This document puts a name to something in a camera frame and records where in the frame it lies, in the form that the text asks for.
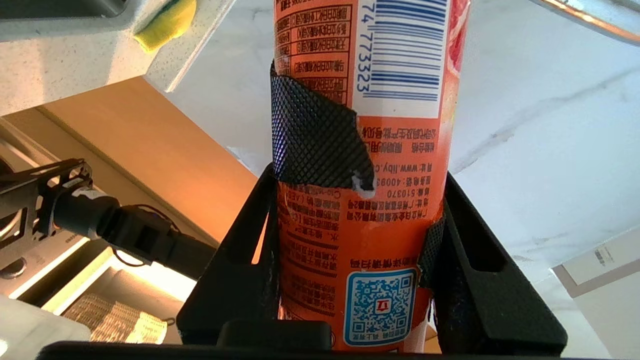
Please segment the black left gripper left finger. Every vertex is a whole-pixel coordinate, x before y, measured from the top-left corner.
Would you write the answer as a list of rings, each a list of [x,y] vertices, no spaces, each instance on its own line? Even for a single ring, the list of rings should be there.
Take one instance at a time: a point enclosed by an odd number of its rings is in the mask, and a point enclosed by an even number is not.
[[[185,345],[213,346],[230,321],[274,321],[280,295],[277,184],[264,169],[177,314]]]

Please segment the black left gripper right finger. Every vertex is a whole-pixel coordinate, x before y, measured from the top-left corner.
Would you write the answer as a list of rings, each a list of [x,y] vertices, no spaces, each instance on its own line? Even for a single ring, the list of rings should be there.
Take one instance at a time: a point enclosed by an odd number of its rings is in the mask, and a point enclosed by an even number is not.
[[[559,356],[569,336],[455,178],[432,278],[438,344],[448,356]]]

